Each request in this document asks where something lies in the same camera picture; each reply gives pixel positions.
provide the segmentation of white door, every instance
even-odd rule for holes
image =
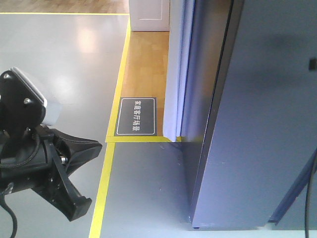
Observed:
[[[169,31],[169,0],[129,0],[132,31]]]

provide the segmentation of gray metal panel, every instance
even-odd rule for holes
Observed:
[[[263,226],[317,145],[317,2],[246,0],[194,226]]]
[[[191,48],[186,82],[182,137],[191,217],[193,199],[214,81],[224,39],[230,0],[195,1]]]

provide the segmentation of screw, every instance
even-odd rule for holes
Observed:
[[[31,99],[29,99],[29,98],[25,98],[24,101],[23,101],[23,103],[24,103],[25,105],[30,104],[31,102],[32,102],[32,101],[31,101]]]
[[[67,157],[65,157],[65,156],[60,156],[60,160],[61,160],[61,164],[62,164],[62,165],[66,165],[66,164],[67,164],[67,161],[68,161]]]

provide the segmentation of black sign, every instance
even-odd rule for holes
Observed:
[[[116,135],[157,135],[156,98],[121,98]]]

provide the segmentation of yellow floor line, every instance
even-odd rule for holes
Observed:
[[[125,41],[124,41],[124,46],[122,51],[117,86],[115,89],[115,96],[114,96],[114,101],[112,104],[107,135],[109,134],[109,131],[112,131],[112,133],[114,133],[114,130],[115,130],[115,123],[116,123],[116,117],[117,117],[116,114],[118,111],[118,107],[115,107],[115,105],[117,103],[117,106],[118,106],[119,105],[118,102],[120,101],[120,94],[121,94],[121,88],[123,83],[125,64],[126,64],[126,59],[128,54],[130,32],[131,32],[130,19],[128,19],[128,26],[127,26],[127,31],[126,31],[126,36],[125,36]],[[93,220],[90,227],[89,238],[100,238],[101,229],[103,225],[103,219],[104,219],[104,211],[106,206],[106,196],[108,192],[111,167],[112,167],[112,161],[114,156],[114,149],[115,149],[115,143],[108,142],[107,148],[106,148],[104,166],[102,169],[102,174],[101,174],[98,193],[97,193]]]
[[[0,15],[96,15],[96,16],[128,16],[128,13],[84,13],[84,12],[0,12]]]
[[[106,142],[171,142],[164,136],[108,136]]]
[[[129,49],[129,43],[130,43],[130,32],[131,32],[131,27],[130,27],[130,19],[129,19],[127,33],[125,35],[125,41],[124,41],[124,47],[123,47],[123,52],[122,52],[122,57],[121,57],[120,68],[119,68],[117,86],[115,88],[114,99],[113,99],[113,103],[112,103],[111,115],[110,115],[110,119],[109,119],[109,125],[108,125],[108,131],[107,131],[106,138],[108,138],[109,136],[114,136],[114,132],[115,132],[115,125],[117,122],[120,97],[121,97],[121,91],[122,91],[122,85],[123,85],[123,79],[124,79],[125,65],[126,65],[127,57],[128,57],[128,49]]]
[[[93,220],[90,227],[89,238],[99,238],[103,226],[106,197],[108,193],[112,161],[114,156],[115,143],[108,143],[105,154],[105,161],[101,173],[98,194],[95,204]]]

